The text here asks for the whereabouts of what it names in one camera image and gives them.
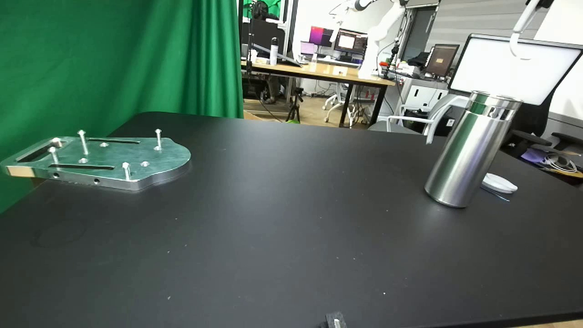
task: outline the metal plate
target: metal plate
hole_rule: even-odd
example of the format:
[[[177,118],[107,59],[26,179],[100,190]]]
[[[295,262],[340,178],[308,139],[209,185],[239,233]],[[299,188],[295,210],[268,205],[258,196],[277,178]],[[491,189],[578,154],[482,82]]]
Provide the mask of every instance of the metal plate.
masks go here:
[[[173,179],[188,169],[190,151],[172,139],[86,138],[84,155],[79,137],[60,137],[40,141],[3,160],[3,170],[12,176],[63,180],[100,187],[139,190]],[[55,163],[50,147],[55,147]],[[129,179],[122,167],[129,163]]]

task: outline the screen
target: screen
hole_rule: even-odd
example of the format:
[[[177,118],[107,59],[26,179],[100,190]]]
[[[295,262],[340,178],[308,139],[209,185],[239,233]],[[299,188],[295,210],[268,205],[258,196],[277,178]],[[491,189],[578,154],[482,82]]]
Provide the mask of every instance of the screen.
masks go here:
[[[340,29],[338,30],[334,50],[364,55],[367,40],[365,33]]]
[[[457,44],[436,44],[431,50],[431,57],[427,60],[425,71],[437,76],[446,76],[458,48]]]
[[[531,58],[520,60],[510,52],[510,38],[500,39],[472,36],[449,88],[463,92],[481,90],[538,106],[581,54],[581,49],[576,48],[579,46],[520,40],[520,51]]]
[[[301,42],[301,53],[304,55],[313,55],[317,50],[317,46],[309,42]]]
[[[333,30],[312,26],[310,31],[310,43],[313,43],[317,46],[332,47],[332,42],[330,42],[332,33],[334,33]]]

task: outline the white wall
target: white wall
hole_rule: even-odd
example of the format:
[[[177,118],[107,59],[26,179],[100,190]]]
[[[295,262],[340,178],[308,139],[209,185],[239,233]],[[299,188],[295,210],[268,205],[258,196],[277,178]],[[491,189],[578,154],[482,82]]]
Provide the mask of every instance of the white wall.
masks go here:
[[[332,8],[341,3],[342,0],[298,0],[296,14],[296,28],[294,30],[293,50],[295,54],[300,53],[300,42],[310,40],[310,30],[312,26],[333,29],[335,21],[328,13]],[[371,27],[376,26],[381,18],[389,11],[393,3],[389,0],[377,1],[362,12],[350,12],[345,16],[343,29],[354,30],[367,33]],[[380,42],[381,49],[391,43],[399,33],[399,24],[393,25],[385,40]],[[379,61],[391,56],[392,46],[385,49],[379,55]],[[316,88],[316,81],[303,80],[302,87],[307,93],[322,90]],[[320,82],[320,86],[327,88],[329,82]]]
[[[555,0],[535,36],[536,40],[583,44],[583,1]],[[583,120],[583,59],[557,88],[550,111]]]

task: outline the floor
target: floor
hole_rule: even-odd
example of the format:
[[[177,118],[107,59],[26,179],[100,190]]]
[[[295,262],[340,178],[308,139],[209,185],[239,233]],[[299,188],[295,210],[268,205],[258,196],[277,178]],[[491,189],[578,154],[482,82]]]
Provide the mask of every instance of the floor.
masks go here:
[[[326,98],[320,97],[304,97],[304,102],[300,105],[300,120],[302,124],[317,125],[321,127],[338,127],[340,121],[340,110],[334,110],[330,115],[329,122],[324,121],[326,111],[322,109]],[[246,120],[265,120],[277,121],[275,117],[281,121],[285,121],[289,108],[284,104],[283,100],[276,104],[266,104],[263,107],[259,100],[245,99],[244,100],[244,114]],[[356,124],[353,128],[366,129],[367,126],[362,123]],[[529,328],[583,328],[583,320],[537,324],[528,326]]]

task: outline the white chair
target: white chair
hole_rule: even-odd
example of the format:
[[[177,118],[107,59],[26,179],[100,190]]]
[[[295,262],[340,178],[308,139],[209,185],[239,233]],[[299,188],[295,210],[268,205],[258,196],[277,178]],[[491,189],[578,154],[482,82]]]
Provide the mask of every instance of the white chair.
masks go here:
[[[409,116],[389,116],[387,117],[387,132],[392,132],[391,131],[391,125],[393,125],[394,123],[391,122],[391,120],[397,120],[397,121],[413,121],[413,122],[421,122],[421,123],[425,123],[425,128],[423,129],[423,135],[427,136],[427,144],[430,144],[433,142],[433,136],[436,132],[436,128],[437,125],[439,124],[439,122],[441,121],[441,119],[443,118],[443,115],[445,115],[445,113],[449,110],[449,108],[451,106],[456,106],[456,107],[461,107],[461,108],[465,108],[466,105],[468,104],[468,97],[464,97],[464,96],[455,96],[455,95],[447,95],[443,98],[441,98],[440,101],[438,101],[435,106],[433,106],[433,108],[431,109],[431,112],[429,113],[429,116],[427,118],[417,118],[417,117],[409,117]],[[404,110],[407,108],[407,105],[403,105],[401,106],[401,111],[404,112]]]
[[[329,104],[334,104],[336,101],[338,102],[337,104],[333,105],[329,110],[328,113],[326,114],[326,117],[324,118],[324,122],[328,122],[330,120],[330,113],[338,108],[342,108],[344,106],[344,102],[345,101],[350,101],[350,99],[346,99],[346,93],[348,91],[348,84],[345,83],[336,83],[336,94],[333,95],[332,97],[328,98],[328,100],[326,100],[326,103],[324,103],[324,106],[322,106],[322,109],[326,110],[326,108],[328,107]]]

